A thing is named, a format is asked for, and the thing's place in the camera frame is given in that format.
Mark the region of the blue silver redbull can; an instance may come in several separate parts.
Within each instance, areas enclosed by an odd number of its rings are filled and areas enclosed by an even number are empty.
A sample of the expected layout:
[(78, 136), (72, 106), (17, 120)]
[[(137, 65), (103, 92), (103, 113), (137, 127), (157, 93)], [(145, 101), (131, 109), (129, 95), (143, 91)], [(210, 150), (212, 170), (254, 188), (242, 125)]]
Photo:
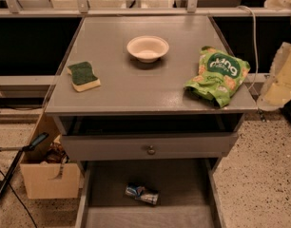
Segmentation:
[(152, 205), (156, 205), (159, 198), (159, 193), (157, 191), (148, 189), (136, 183), (129, 183), (126, 186), (125, 194), (136, 200), (140, 200)]

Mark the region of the grey drawer cabinet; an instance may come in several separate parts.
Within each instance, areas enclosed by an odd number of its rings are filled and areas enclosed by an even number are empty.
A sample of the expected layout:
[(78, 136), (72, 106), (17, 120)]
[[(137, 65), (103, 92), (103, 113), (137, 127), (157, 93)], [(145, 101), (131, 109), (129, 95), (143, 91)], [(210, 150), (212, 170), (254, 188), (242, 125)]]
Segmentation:
[[(168, 53), (153, 63), (130, 55), (126, 46), (139, 36), (157, 36)], [(198, 70), (204, 46), (225, 49), (214, 21), (205, 16), (103, 16), (82, 21), (68, 62), (88, 61), (101, 85), (84, 92), (73, 89), (68, 74), (58, 79), (46, 108), (59, 116), (196, 115), (253, 111), (249, 91), (241, 86), (226, 107), (199, 99), (184, 89)], [(214, 171), (223, 157), (207, 159)]]

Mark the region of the grey open middle drawer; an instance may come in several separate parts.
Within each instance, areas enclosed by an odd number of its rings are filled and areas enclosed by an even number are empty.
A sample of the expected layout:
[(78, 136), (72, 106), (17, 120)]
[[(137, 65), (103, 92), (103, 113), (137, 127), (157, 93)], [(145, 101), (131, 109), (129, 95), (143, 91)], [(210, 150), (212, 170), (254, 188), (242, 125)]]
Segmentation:
[(91, 161), (75, 228), (226, 228), (207, 159)]

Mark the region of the round metal drawer knob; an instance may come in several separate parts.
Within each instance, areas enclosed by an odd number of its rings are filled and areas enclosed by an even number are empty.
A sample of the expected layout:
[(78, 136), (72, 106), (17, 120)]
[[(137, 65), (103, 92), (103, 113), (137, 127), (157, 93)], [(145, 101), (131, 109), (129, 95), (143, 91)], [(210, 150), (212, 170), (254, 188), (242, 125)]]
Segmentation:
[(149, 146), (147, 149), (147, 154), (148, 155), (154, 155), (156, 153), (154, 146)]

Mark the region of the grey top drawer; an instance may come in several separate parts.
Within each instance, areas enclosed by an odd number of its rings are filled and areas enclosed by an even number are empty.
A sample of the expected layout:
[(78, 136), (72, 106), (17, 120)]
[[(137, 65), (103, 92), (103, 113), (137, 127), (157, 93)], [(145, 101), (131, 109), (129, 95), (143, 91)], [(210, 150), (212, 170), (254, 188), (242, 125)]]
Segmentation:
[[(54, 117), (61, 145), (74, 161), (219, 158), (238, 139), (244, 115)], [(148, 155), (149, 146), (156, 153)]]

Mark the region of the green snack bag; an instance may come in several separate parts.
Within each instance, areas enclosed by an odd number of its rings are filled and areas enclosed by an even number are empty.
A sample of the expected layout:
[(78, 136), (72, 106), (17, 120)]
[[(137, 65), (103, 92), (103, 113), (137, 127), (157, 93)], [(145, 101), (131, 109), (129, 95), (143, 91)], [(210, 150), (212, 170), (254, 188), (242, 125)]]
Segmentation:
[(198, 75), (187, 81), (184, 89), (224, 107), (230, 103), (249, 70), (248, 62), (214, 47), (203, 47)]

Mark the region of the white paper bowl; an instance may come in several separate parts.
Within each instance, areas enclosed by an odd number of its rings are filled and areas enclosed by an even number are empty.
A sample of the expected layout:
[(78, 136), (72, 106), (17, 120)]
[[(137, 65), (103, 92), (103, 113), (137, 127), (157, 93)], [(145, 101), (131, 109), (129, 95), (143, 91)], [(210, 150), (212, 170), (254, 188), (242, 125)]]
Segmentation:
[(153, 63), (168, 53), (169, 44), (161, 37), (139, 36), (130, 40), (126, 49), (140, 62)]

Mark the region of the green yellow sponge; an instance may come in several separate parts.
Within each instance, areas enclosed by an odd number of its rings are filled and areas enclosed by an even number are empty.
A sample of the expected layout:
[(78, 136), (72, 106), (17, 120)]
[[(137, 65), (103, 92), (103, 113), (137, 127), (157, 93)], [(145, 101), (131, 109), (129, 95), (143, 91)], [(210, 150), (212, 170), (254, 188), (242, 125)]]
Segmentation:
[(77, 92), (83, 92), (101, 85), (100, 79), (95, 76), (89, 62), (70, 65), (67, 67), (67, 71), (71, 76), (72, 86)]

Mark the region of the cardboard box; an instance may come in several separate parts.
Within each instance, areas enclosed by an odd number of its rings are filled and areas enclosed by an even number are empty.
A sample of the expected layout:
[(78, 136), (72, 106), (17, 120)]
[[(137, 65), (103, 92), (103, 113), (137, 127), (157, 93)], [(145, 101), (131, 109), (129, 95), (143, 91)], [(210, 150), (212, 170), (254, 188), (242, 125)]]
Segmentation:
[(76, 199), (81, 170), (75, 161), (68, 161), (60, 144), (59, 130), (51, 117), (42, 113), (30, 139), (42, 133), (48, 137), (33, 151), (25, 152), (20, 162), (27, 196), (31, 200)]

